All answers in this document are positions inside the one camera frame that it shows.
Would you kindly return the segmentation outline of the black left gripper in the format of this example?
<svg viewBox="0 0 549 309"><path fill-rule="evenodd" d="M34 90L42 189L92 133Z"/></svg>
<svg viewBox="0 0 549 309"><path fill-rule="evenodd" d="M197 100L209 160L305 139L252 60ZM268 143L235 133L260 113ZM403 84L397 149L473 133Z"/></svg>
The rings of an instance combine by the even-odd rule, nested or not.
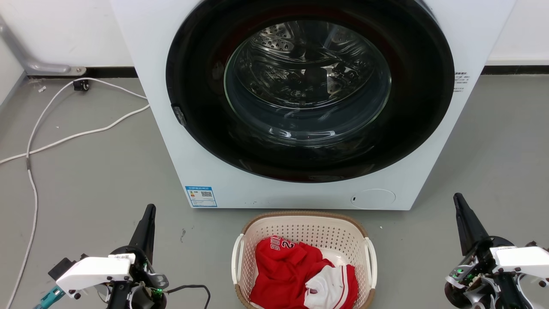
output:
<svg viewBox="0 0 549 309"><path fill-rule="evenodd" d="M155 240L156 206L147 205L142 219L137 224L130 243L112 254L121 257L134 254L130 262L129 274L124 279L110 280L111 309L164 309L167 299L163 293L169 282L165 275L155 272L152 267Z"/></svg>

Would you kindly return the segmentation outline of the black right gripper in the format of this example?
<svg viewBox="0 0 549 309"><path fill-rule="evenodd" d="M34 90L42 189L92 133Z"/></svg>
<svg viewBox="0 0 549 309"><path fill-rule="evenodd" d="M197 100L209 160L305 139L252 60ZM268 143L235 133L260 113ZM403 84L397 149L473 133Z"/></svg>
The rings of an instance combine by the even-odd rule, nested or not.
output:
<svg viewBox="0 0 549 309"><path fill-rule="evenodd" d="M453 196L455 219L463 260L446 277L444 293L459 309L494 309L499 289L494 281L492 248L513 248L499 236L489 236L463 194Z"/></svg>

